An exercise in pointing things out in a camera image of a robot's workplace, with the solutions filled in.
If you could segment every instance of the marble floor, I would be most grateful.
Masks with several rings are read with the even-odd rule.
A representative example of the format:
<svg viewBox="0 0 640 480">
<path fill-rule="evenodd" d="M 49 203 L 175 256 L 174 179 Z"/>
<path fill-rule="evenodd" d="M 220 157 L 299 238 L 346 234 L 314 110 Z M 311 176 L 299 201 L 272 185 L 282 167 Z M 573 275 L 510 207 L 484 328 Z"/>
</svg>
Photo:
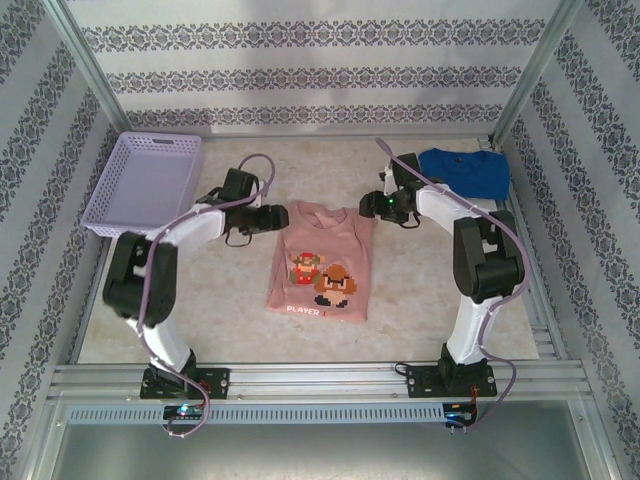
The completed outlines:
<svg viewBox="0 0 640 480">
<path fill-rule="evenodd" d="M 389 144 L 397 154 L 429 148 L 478 149 L 475 139 L 395 140 Z M 267 203 L 303 199 L 329 208 L 357 207 L 365 193 L 381 189 L 378 172 L 388 161 L 373 140 L 233 140 L 206 143 L 204 149 L 198 196 L 222 185 L 227 169 L 246 155 L 263 152 L 277 167 Z M 260 159 L 246 169 L 260 178 L 266 178 L 269 171 Z M 416 361 L 440 357 L 442 343 L 453 330 L 460 297 L 452 274 L 452 238 L 438 225 L 423 219 L 420 228 L 403 230 L 378 222 L 372 294 L 364 324 L 268 312 L 267 282 L 276 236 L 257 235 L 245 248 L 227 247 L 219 239 L 179 266 L 174 312 L 179 333 L 198 361 Z M 102 284 L 79 362 L 146 363 L 148 358 L 133 331 L 103 304 L 101 295 Z M 499 312 L 487 345 L 507 358 L 538 358 L 522 299 Z"/>
</svg>

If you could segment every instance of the perforated metal strip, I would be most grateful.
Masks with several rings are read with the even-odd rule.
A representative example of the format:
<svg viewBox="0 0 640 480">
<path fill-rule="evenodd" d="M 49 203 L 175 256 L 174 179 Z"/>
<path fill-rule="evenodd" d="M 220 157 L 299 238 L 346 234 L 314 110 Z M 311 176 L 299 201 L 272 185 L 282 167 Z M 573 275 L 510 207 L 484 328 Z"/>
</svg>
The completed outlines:
<svg viewBox="0 0 640 480">
<path fill-rule="evenodd" d="M 70 424 L 150 425 L 162 422 L 162 405 L 76 405 Z M 416 423 L 445 421 L 441 403 L 370 405 L 214 405 L 209 423 L 321 424 Z"/>
</svg>

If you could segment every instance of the damask pattern wall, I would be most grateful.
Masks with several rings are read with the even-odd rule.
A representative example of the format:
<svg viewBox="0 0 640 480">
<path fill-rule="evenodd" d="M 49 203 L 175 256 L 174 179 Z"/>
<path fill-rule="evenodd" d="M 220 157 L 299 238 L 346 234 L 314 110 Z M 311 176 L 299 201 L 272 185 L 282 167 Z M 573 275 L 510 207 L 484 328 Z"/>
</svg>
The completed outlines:
<svg viewBox="0 0 640 480">
<path fill-rule="evenodd" d="M 116 140 L 38 0 L 0 0 L 0 112 L 4 480 L 77 334 L 102 248 L 80 217 Z"/>
<path fill-rule="evenodd" d="M 623 478 L 640 478 L 640 1 L 579 10 L 505 150 Z"/>
<path fill-rule="evenodd" d="M 558 0 L 69 0 L 139 129 L 489 133 Z"/>
</svg>

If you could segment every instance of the mario pixel character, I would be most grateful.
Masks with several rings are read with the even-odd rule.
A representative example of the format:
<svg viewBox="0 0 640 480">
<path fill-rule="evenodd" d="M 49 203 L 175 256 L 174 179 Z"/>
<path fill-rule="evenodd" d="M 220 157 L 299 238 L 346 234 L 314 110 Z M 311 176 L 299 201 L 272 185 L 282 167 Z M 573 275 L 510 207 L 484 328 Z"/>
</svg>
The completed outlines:
<svg viewBox="0 0 640 480">
<path fill-rule="evenodd" d="M 289 272 L 289 281 L 293 285 L 312 285 L 320 278 L 318 267 L 324 262 L 323 256 L 304 252 L 291 261 L 295 264 Z"/>
<path fill-rule="evenodd" d="M 356 293 L 358 286 L 342 265 L 334 263 L 316 279 L 314 288 L 319 293 L 315 298 L 318 305 L 344 308 L 348 303 L 347 295 Z"/>
</svg>

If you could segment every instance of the purple plastic basket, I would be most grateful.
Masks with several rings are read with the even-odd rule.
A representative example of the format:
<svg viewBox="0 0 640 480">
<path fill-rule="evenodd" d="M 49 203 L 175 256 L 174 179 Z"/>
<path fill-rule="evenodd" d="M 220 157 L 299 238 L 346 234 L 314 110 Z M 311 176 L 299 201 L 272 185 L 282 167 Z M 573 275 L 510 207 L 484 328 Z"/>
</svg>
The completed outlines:
<svg viewBox="0 0 640 480">
<path fill-rule="evenodd" d="M 117 237 L 169 223 L 193 205 L 203 162 L 200 137 L 121 134 L 82 225 L 101 237 Z"/>
</svg>

